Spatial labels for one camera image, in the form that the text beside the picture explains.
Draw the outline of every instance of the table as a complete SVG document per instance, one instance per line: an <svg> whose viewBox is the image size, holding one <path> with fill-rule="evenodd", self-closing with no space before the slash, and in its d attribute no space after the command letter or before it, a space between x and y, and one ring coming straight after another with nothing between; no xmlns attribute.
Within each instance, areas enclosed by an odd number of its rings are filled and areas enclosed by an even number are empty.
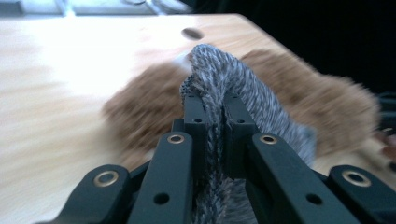
<svg viewBox="0 0 396 224"><path fill-rule="evenodd" d="M204 37L188 38L185 28ZM86 173L119 164L122 142L106 125L103 104L152 64L199 43L236 57L259 48L288 51L239 15L0 20L2 223L56 217ZM321 158L316 168L360 164L395 187L373 148L380 145L370 141L363 154Z"/></svg>

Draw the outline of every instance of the wooden table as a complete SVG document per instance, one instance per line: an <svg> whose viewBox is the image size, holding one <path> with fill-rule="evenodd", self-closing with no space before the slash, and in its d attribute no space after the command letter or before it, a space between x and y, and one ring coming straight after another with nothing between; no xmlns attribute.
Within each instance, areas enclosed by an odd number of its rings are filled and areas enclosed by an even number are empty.
<svg viewBox="0 0 396 224"><path fill-rule="evenodd" d="M204 38L187 38L185 28ZM1 222L52 219L87 172L118 164L122 144L101 114L104 102L199 43L236 57L286 50L238 15L0 20ZM352 161L373 170L364 158ZM317 168L326 173L337 162L322 159ZM396 182L384 167L374 170Z"/></svg>

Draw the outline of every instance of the crumpled cloth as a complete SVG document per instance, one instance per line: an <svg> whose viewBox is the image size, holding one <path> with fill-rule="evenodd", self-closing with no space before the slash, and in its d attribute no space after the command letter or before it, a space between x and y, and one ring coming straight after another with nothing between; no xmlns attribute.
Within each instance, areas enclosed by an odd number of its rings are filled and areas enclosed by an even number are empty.
<svg viewBox="0 0 396 224"><path fill-rule="evenodd" d="M228 178L223 173L222 115L227 91L240 96L262 133L281 136L300 158L311 165L315 156L316 135L309 127L291 120L272 91L253 72L231 54L210 45L198 45L191 52L192 74L180 86L182 99L191 92L202 97L208 117L205 150L205 185L195 198L193 223L257 223L245 180Z"/></svg>

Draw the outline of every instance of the brown fur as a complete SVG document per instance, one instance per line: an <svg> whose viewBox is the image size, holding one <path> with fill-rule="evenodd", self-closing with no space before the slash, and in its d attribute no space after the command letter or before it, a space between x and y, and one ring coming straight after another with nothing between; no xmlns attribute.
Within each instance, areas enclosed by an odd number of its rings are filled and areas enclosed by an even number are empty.
<svg viewBox="0 0 396 224"><path fill-rule="evenodd" d="M286 53L255 50L242 58L276 94L298 122L318 131L317 156L354 150L369 138L377 124L373 95L347 78L323 76ZM125 140L125 167L149 160L160 136L182 117L178 89L189 73L179 65L151 66L105 105L105 113Z"/></svg>

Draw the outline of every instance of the gray fabric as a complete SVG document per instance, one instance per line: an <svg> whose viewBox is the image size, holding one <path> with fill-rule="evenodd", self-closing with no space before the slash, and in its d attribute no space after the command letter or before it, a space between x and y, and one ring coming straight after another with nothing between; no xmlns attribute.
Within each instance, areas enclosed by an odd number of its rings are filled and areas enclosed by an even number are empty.
<svg viewBox="0 0 396 224"><path fill-rule="evenodd" d="M206 182L196 197L193 223L256 223L244 180L231 180L221 166L222 136L227 115L222 116L227 91L238 94L262 133L282 138L311 165L315 151L315 133L293 122L276 96L253 72L228 53L209 45L198 45L191 52L192 74L180 87L184 96L192 91L201 95L208 123Z"/></svg>

